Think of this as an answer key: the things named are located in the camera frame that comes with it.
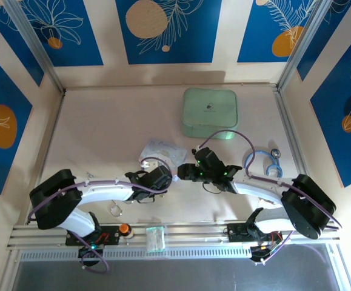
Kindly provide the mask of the blue stethoscope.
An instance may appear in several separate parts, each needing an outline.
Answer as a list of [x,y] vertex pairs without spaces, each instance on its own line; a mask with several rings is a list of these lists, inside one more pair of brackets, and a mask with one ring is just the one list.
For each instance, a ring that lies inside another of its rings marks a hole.
[[265,155],[270,159],[270,164],[265,167],[265,174],[267,176],[269,176],[270,172],[272,171],[277,178],[282,178],[283,170],[279,162],[281,152],[278,149],[272,149],[270,152],[265,150],[256,150],[255,154]]

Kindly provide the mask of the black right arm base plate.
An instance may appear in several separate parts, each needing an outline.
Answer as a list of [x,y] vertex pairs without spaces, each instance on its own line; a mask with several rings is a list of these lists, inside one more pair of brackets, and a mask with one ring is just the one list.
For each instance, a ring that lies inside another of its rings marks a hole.
[[280,243],[282,241],[280,233],[264,233],[254,223],[230,223],[227,224],[224,233],[231,243]]

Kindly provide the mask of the translucent plastic card package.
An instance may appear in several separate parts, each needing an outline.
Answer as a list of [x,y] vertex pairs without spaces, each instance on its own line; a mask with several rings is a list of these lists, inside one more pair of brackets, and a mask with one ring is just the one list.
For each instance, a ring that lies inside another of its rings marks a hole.
[[163,160],[172,172],[176,172],[176,169],[186,160],[186,156],[186,149],[158,138],[150,138],[140,154],[139,162],[143,159],[149,161],[150,158],[155,157]]

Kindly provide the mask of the aluminium table frame rail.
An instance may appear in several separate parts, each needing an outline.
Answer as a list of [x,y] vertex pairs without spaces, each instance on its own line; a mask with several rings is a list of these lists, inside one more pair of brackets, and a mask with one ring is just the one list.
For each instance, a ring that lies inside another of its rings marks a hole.
[[[145,247],[146,228],[153,224],[132,224],[134,236],[131,239],[121,238],[119,247]],[[229,243],[224,234],[225,224],[165,224],[164,241],[166,247],[188,246],[223,246]],[[308,239],[294,232],[289,243],[338,243],[340,232],[325,230],[317,240]],[[61,228],[39,230],[36,225],[15,226],[8,239],[9,250],[28,249],[61,249],[65,248],[67,231]]]

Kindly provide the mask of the aluminium frame post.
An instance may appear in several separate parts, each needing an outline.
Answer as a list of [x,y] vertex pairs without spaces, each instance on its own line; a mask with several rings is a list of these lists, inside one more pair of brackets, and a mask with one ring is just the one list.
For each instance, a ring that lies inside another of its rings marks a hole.
[[300,34],[298,42],[293,48],[292,54],[288,58],[279,80],[276,82],[276,90],[278,92],[281,92],[289,82],[292,74],[296,70],[297,65],[299,64],[315,33],[321,25],[324,16],[332,5],[332,2],[333,0],[316,1],[316,6],[308,18],[308,21]]
[[23,9],[16,0],[2,0],[3,6],[8,13],[10,19],[18,29],[22,39],[27,44],[32,55],[37,60],[38,64],[42,68],[43,72],[48,76],[53,86],[59,93],[64,94],[65,88],[62,85],[59,77],[57,76],[54,66],[39,40],[36,32],[34,31],[30,21],[26,17]]

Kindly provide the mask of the orange emergency stop button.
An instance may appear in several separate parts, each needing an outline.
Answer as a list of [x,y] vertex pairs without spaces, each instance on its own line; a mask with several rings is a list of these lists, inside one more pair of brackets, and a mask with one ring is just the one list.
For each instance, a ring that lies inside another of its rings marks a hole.
[[130,239],[134,236],[134,230],[129,224],[121,224],[119,226],[119,233],[124,239]]

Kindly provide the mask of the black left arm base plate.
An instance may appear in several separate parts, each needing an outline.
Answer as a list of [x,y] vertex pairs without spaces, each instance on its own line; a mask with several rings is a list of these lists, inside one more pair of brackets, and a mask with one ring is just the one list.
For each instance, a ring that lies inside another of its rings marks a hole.
[[[98,227],[94,232],[83,237],[83,240],[90,246],[116,246],[119,243],[118,226]],[[83,246],[83,243],[72,232],[67,232],[65,245]]]

